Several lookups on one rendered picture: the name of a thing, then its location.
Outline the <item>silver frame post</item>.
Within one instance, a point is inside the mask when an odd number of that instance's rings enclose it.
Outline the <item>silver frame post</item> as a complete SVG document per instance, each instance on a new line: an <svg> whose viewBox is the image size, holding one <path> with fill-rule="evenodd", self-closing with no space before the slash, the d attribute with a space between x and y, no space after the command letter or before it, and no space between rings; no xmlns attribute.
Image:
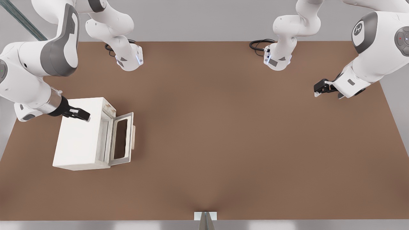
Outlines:
<svg viewBox="0 0 409 230"><path fill-rule="evenodd" d="M217 220L217 212L194 212L194 220L200 221L198 230L215 230L213 221Z"/></svg>
<svg viewBox="0 0 409 230"><path fill-rule="evenodd" d="M32 22L10 1L0 0L0 5L15 18L36 40L46 41L47 38L38 30Z"/></svg>

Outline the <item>white oven box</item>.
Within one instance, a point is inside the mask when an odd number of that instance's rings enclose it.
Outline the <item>white oven box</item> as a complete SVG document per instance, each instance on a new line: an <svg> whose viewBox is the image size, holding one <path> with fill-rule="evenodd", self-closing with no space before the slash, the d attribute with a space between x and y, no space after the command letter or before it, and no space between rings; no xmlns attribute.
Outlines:
<svg viewBox="0 0 409 230"><path fill-rule="evenodd" d="M90 114L88 121L63 117L52 165L71 171L108 169L116 109L104 98L69 99Z"/></svg>

